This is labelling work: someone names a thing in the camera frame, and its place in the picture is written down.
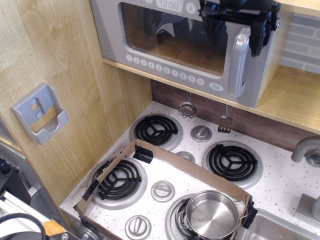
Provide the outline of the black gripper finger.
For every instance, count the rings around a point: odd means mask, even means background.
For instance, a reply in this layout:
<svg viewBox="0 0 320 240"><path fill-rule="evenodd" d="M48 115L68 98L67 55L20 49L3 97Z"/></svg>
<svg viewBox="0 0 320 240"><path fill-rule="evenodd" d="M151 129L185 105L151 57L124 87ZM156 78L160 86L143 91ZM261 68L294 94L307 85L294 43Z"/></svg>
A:
<svg viewBox="0 0 320 240"><path fill-rule="evenodd" d="M272 25L269 23L254 23L250 26L249 47L251 56L257 57L270 39Z"/></svg>
<svg viewBox="0 0 320 240"><path fill-rule="evenodd" d="M215 19L212 16L202 16L202 22L211 44L215 48L226 48L228 34L225 21Z"/></svg>

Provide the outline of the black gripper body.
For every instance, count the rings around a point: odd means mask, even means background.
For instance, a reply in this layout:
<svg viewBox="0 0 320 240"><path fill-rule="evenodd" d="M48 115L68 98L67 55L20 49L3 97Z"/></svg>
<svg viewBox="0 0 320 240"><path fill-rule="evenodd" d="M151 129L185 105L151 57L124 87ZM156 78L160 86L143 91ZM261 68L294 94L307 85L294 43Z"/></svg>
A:
<svg viewBox="0 0 320 240"><path fill-rule="evenodd" d="M204 27L220 29L226 22L274 31L279 26L281 4L274 0L201 0L199 16Z"/></svg>

